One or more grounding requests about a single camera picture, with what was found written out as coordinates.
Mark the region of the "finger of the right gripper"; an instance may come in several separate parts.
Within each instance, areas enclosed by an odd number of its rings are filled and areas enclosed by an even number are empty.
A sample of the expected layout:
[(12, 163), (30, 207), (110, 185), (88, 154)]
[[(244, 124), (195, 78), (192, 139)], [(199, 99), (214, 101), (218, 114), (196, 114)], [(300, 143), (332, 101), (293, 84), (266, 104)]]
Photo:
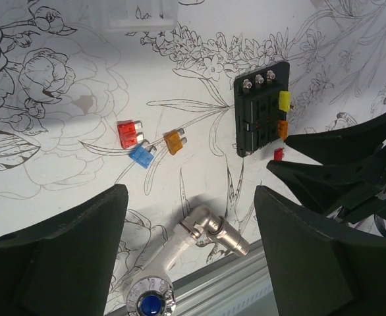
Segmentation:
[(372, 155), (385, 140), (386, 113), (348, 128), (290, 135), (285, 143), (322, 165), (342, 165)]
[(386, 186), (386, 170), (378, 159), (345, 165), (270, 161), (267, 169), (311, 211), (354, 209)]

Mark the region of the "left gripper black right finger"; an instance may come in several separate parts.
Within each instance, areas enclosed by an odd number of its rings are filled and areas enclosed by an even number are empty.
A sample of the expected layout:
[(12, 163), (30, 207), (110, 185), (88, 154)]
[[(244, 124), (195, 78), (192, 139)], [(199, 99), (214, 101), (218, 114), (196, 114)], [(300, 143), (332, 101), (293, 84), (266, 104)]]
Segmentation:
[(280, 315), (386, 315), (386, 238), (266, 186), (254, 205)]

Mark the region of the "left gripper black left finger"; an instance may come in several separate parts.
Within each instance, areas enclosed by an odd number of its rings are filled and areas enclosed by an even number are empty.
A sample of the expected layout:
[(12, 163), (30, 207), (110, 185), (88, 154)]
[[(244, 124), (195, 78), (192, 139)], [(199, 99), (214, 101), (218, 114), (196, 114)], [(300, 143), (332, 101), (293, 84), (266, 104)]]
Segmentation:
[(103, 315), (128, 190), (0, 237), (0, 315)]

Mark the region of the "red blade fuse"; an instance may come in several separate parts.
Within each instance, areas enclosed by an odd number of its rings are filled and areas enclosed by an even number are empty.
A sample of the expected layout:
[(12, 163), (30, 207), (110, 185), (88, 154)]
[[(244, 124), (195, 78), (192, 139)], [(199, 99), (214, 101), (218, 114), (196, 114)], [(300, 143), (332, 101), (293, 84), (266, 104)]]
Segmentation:
[(285, 156), (284, 148), (280, 147), (274, 150), (273, 152), (273, 159), (275, 161), (282, 161)]
[(117, 132), (123, 149), (128, 149), (144, 141), (143, 133), (138, 131), (142, 127), (142, 122), (139, 120), (126, 120), (117, 123)]

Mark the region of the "orange blade fuse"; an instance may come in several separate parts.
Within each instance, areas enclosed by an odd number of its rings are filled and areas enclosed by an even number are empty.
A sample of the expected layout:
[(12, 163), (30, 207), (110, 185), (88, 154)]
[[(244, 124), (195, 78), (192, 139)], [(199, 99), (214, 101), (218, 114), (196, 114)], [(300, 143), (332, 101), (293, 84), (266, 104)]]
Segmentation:
[(277, 133), (278, 136), (285, 140), (288, 137), (289, 123), (286, 120), (278, 120)]

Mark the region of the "yellow blade fuse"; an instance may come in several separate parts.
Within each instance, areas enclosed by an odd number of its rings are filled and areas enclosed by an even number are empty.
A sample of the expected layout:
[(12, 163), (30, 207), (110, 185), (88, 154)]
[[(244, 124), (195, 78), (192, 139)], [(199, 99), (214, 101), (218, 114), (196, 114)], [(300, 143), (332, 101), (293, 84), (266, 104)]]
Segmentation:
[(289, 91), (280, 91), (279, 92), (279, 109), (285, 113), (290, 111), (290, 100), (291, 95)]

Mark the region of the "black fuse box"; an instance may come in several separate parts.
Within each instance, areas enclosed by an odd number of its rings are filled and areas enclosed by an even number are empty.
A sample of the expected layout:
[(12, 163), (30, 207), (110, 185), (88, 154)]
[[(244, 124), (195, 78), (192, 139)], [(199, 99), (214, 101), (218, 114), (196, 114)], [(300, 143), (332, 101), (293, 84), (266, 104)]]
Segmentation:
[(279, 92), (289, 91), (290, 64), (286, 61), (262, 66), (234, 79), (236, 152), (246, 157), (281, 139), (278, 120), (287, 120), (279, 109)]

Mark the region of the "brown blade fuse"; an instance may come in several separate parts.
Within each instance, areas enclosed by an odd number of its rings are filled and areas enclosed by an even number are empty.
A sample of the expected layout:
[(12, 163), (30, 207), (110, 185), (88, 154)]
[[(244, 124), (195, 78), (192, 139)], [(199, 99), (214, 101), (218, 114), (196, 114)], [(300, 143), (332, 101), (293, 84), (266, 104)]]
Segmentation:
[(183, 137), (184, 129), (172, 130), (164, 135), (164, 140), (167, 149), (171, 155), (175, 155), (187, 143), (187, 139)]

